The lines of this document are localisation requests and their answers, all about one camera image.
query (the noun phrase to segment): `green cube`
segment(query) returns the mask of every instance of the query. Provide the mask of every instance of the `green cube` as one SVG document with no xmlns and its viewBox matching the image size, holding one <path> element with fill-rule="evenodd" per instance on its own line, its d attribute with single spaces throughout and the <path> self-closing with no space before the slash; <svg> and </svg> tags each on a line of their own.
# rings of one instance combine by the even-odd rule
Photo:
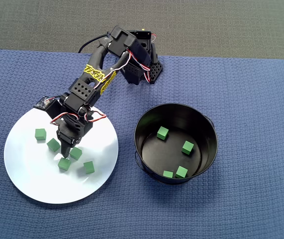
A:
<svg viewBox="0 0 284 239">
<path fill-rule="evenodd" d="M 70 164 L 71 164 L 71 160 L 67 158 L 61 158 L 58 163 L 58 167 L 67 171 L 70 167 Z"/>
<path fill-rule="evenodd" d="M 173 177 L 173 172 L 164 171 L 163 176 L 168 177 L 168 178 L 172 178 Z"/>
<path fill-rule="evenodd" d="M 82 150 L 80 150 L 79 148 L 74 147 L 74 148 L 70 151 L 70 156 L 73 157 L 73 158 L 76 159 L 76 160 L 78 160 L 81 155 L 82 155 Z"/>
<path fill-rule="evenodd" d="M 46 140 L 47 132 L 44 128 L 36 128 L 34 136 L 37 140 Z"/>
<path fill-rule="evenodd" d="M 162 139 L 162 140 L 165 140 L 167 133 L 168 133 L 168 129 L 161 126 L 160 129 L 157 132 L 157 137 Z"/>
<path fill-rule="evenodd" d="M 47 145 L 53 152 L 57 151 L 60 148 L 60 144 L 54 138 L 47 142 Z"/>
<path fill-rule="evenodd" d="M 178 169 L 177 169 L 177 172 L 176 172 L 176 177 L 177 178 L 185 178 L 187 171 L 188 171 L 187 169 L 179 166 Z"/>
<path fill-rule="evenodd" d="M 182 152 L 189 155 L 192 148 L 193 148 L 193 143 L 186 141 L 183 145 Z"/>
<path fill-rule="evenodd" d="M 86 174 L 88 173 L 94 173 L 94 166 L 93 166 L 93 162 L 86 162 L 83 164 L 84 168 L 86 169 Z"/>
</svg>

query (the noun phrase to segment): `blue fabric mat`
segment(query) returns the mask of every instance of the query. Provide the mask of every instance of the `blue fabric mat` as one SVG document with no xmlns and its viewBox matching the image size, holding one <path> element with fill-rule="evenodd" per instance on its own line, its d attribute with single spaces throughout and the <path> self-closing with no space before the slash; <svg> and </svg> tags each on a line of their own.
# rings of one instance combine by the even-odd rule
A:
<svg viewBox="0 0 284 239">
<path fill-rule="evenodd" d="M 95 105 L 119 139 L 109 180 L 66 205 L 17 190 L 3 162 L 11 127 L 43 95 L 65 92 L 88 58 L 0 50 L 0 238 L 284 238 L 284 60 L 162 56 L 155 85 L 118 74 Z M 213 165 L 179 186 L 152 180 L 134 160 L 136 123 L 162 103 L 198 109 L 219 137 Z"/>
</svg>

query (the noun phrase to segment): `black bowl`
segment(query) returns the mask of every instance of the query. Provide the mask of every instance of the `black bowl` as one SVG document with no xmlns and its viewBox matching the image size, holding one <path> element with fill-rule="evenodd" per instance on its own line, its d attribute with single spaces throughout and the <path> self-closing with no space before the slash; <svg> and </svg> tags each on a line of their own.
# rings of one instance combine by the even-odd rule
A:
<svg viewBox="0 0 284 239">
<path fill-rule="evenodd" d="M 163 126 L 169 130 L 165 140 L 157 138 Z M 207 170 L 217 155 L 218 140 L 212 121 L 197 110 L 180 104 L 164 104 L 147 111 L 135 128 L 135 147 L 140 168 L 155 180 L 180 184 Z M 190 155 L 182 152 L 185 141 L 194 144 Z M 186 168 L 185 178 L 176 178 L 179 166 Z M 163 176 L 164 170 L 173 178 Z"/>
</svg>

